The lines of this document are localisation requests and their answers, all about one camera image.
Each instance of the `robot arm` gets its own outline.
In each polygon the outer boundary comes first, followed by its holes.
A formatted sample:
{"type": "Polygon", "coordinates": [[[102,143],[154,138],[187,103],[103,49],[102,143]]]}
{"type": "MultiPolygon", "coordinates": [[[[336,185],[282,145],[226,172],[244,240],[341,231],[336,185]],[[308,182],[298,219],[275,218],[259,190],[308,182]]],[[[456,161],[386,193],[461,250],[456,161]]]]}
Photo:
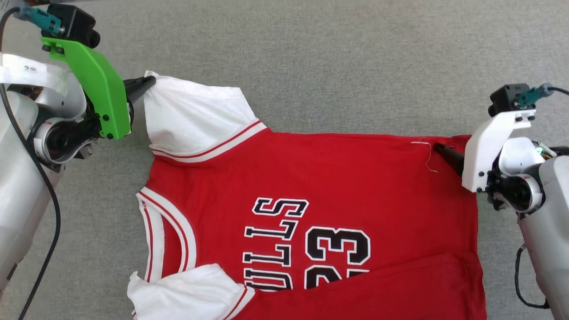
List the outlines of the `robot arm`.
{"type": "Polygon", "coordinates": [[[510,138],[535,119],[535,102],[552,94],[552,86],[529,89],[511,84],[493,93],[490,120],[467,143],[465,154],[435,145],[435,150],[462,176],[472,192],[486,192],[495,210],[511,207],[527,248],[540,290],[542,306],[556,320],[569,320],[569,148],[547,148],[528,138],[510,138]]]}
{"type": "Polygon", "coordinates": [[[73,73],[67,75],[67,94],[29,85],[29,77],[26,81],[12,75],[12,84],[6,84],[6,112],[0,110],[0,297],[31,246],[52,199],[50,188],[56,187],[65,165],[73,158],[88,158],[99,138],[128,135],[133,102],[156,81],[154,77],[122,81],[105,57],[93,50],[99,41],[95,20],[77,7],[51,5],[45,13],[22,6],[17,14],[43,30],[42,49],[68,63],[73,73]]]}

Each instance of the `red stripe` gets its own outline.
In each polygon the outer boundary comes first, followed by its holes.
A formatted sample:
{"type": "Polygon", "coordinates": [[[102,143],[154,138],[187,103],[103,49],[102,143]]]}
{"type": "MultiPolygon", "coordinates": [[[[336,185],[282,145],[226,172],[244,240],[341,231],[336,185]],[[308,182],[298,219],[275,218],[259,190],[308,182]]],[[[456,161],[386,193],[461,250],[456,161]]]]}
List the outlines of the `red stripe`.
{"type": "Polygon", "coordinates": [[[154,238],[152,236],[152,224],[150,223],[150,214],[146,209],[146,205],[144,201],[142,202],[144,205],[144,212],[146,213],[146,220],[148,221],[148,231],[150,233],[150,266],[148,267],[148,276],[146,277],[146,282],[150,282],[150,275],[152,274],[152,256],[154,252],[154,238]]]}
{"type": "Polygon", "coordinates": [[[207,150],[207,151],[204,151],[204,152],[202,152],[202,153],[200,153],[200,154],[195,154],[195,155],[174,155],[174,154],[168,153],[168,152],[166,152],[166,151],[164,151],[164,150],[156,150],[156,149],[153,149],[153,150],[154,150],[154,151],[157,151],[157,152],[166,153],[167,155],[169,155],[169,156],[171,156],[171,157],[180,158],[180,159],[201,157],[202,155],[206,155],[206,154],[208,154],[208,153],[210,153],[210,152],[212,152],[212,151],[214,151],[214,150],[216,150],[216,149],[218,149],[218,148],[220,148],[220,147],[222,147],[222,146],[224,146],[224,145],[230,143],[231,141],[235,140],[237,137],[239,137],[240,135],[244,134],[245,132],[247,132],[247,130],[251,129],[252,127],[254,127],[254,126],[256,126],[256,125],[258,125],[259,123],[261,123],[261,120],[258,120],[258,121],[256,121],[255,123],[253,123],[253,124],[251,124],[250,126],[248,126],[247,128],[243,129],[243,131],[239,132],[238,134],[236,134],[235,136],[233,136],[231,139],[226,140],[225,142],[222,142],[221,144],[219,144],[219,145],[217,145],[217,146],[215,146],[215,147],[213,147],[213,148],[211,148],[211,149],[209,149],[209,150],[207,150]]]}
{"type": "Polygon", "coordinates": [[[233,307],[233,309],[231,309],[231,312],[227,315],[227,317],[223,318],[223,320],[226,320],[227,318],[229,318],[229,316],[235,311],[235,309],[237,309],[237,307],[239,306],[239,303],[241,303],[243,298],[245,298],[246,294],[247,294],[247,287],[245,287],[245,291],[243,291],[243,294],[241,295],[241,298],[239,298],[239,301],[237,301],[237,304],[235,305],[235,307],[233,307]]]}
{"type": "Polygon", "coordinates": [[[144,192],[139,192],[142,196],[144,196],[146,199],[150,200],[150,202],[156,204],[160,209],[162,209],[162,211],[164,211],[168,216],[170,216],[170,218],[172,218],[172,220],[174,221],[174,223],[176,224],[176,226],[178,226],[178,228],[180,229],[180,232],[182,233],[182,236],[184,237],[184,244],[185,244],[185,262],[184,262],[184,268],[182,269],[182,271],[185,271],[186,268],[188,267],[188,259],[189,259],[189,247],[188,247],[188,239],[185,236],[185,232],[184,229],[182,229],[182,227],[180,226],[180,224],[178,223],[178,221],[174,218],[174,216],[172,216],[172,214],[170,212],[168,212],[168,210],[166,210],[164,207],[162,207],[158,202],[156,202],[155,200],[151,199],[149,196],[147,196],[146,194],[144,194],[144,192]]]}

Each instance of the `striped trim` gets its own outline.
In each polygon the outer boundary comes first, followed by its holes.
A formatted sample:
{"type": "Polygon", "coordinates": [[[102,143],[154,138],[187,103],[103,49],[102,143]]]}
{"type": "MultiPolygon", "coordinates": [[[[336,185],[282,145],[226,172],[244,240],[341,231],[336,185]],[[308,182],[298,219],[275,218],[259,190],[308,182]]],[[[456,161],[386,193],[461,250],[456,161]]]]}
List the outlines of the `striped trim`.
{"type": "Polygon", "coordinates": [[[197,154],[190,154],[190,155],[176,154],[153,146],[150,146],[150,149],[152,150],[152,153],[154,153],[154,155],[173,159],[178,162],[183,162],[183,163],[202,162],[230,150],[231,148],[237,146],[239,143],[244,142],[245,140],[249,139],[250,137],[254,136],[255,134],[265,129],[267,129],[267,126],[264,125],[259,119],[255,119],[253,122],[248,124],[246,128],[241,130],[236,135],[232,136],[231,138],[227,139],[226,141],[218,144],[217,146],[207,151],[200,152],[197,154]]]}
{"type": "Polygon", "coordinates": [[[239,300],[237,300],[237,303],[235,303],[233,309],[231,309],[229,314],[226,315],[223,318],[223,320],[233,319],[237,314],[239,314],[239,312],[241,312],[241,310],[243,310],[243,308],[247,305],[247,303],[249,303],[249,301],[253,299],[254,295],[255,295],[255,289],[248,286],[244,286],[243,292],[241,293],[239,300]]]}
{"type": "Polygon", "coordinates": [[[148,245],[148,260],[146,262],[146,282],[153,282],[162,278],[162,265],[164,263],[164,226],[162,216],[152,208],[148,209],[141,199],[139,208],[146,230],[146,243],[148,245]]]}
{"type": "Polygon", "coordinates": [[[137,196],[142,198],[143,201],[147,200],[147,205],[151,205],[152,208],[164,216],[176,230],[182,248],[182,258],[180,259],[178,272],[195,268],[197,256],[196,238],[192,226],[185,216],[170,201],[147,187],[144,187],[137,196]]]}

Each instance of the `bulls jersey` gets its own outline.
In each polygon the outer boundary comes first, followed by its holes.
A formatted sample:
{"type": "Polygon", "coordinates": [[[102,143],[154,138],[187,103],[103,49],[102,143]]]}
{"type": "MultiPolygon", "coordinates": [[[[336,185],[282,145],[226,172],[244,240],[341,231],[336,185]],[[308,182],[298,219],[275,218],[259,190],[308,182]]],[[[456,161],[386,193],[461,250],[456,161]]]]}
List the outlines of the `bulls jersey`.
{"type": "MultiPolygon", "coordinates": [[[[238,88],[147,75],[157,78],[145,95],[155,161],[137,195],[149,245],[147,282],[217,264],[244,292],[265,300],[254,303],[244,293],[233,318],[255,307],[265,312],[277,307],[274,301],[279,310],[283,301],[316,303],[350,283],[369,286],[370,298],[397,296],[401,284],[392,283],[391,293],[379,287],[390,281],[382,272],[447,255],[456,271],[448,274],[455,284],[448,290],[476,301],[457,308],[485,317],[476,197],[431,152],[436,142],[463,151],[468,137],[276,133],[255,118],[238,88]],[[304,296],[312,292],[320,293],[304,296]]],[[[437,297],[445,290],[436,276],[443,262],[408,276],[417,292],[437,297]]],[[[372,304],[362,301],[365,293],[352,297],[347,307],[372,304]]]]}

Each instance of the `white thread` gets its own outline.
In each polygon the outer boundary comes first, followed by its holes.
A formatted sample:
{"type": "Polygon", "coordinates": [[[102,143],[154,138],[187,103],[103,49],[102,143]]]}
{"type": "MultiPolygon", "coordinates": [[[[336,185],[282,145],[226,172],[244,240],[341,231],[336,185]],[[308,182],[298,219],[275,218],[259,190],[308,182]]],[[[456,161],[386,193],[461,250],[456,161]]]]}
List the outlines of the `white thread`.
{"type": "Polygon", "coordinates": [[[431,160],[431,156],[432,156],[432,146],[431,146],[431,144],[428,143],[428,142],[421,141],[421,139],[422,139],[422,138],[420,138],[419,141],[412,141],[411,143],[413,143],[413,144],[421,144],[421,145],[428,145],[428,146],[429,146],[428,159],[427,159],[427,162],[425,162],[425,166],[427,167],[427,169],[428,169],[429,171],[439,173],[438,171],[429,168],[428,162],[431,160]]]}

